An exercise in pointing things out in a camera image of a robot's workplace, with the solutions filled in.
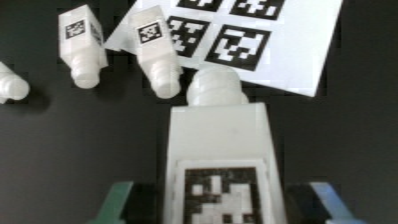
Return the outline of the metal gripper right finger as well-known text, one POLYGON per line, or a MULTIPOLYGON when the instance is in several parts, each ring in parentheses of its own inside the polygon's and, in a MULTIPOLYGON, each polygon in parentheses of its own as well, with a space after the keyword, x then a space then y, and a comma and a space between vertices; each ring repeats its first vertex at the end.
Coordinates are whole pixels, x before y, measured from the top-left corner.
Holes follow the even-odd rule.
POLYGON ((364 220, 355 218, 332 185, 326 182, 310 182, 309 185, 330 215, 325 224, 367 224, 364 220))

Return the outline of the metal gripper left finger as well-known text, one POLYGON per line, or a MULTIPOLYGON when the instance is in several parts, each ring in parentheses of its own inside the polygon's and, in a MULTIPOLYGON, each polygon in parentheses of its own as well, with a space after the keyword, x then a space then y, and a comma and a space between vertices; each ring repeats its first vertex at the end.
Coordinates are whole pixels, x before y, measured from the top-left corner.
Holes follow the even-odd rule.
POLYGON ((86 224, 126 224, 122 218, 124 206, 129 198, 133 182, 117 182, 104 197, 97 215, 86 224))

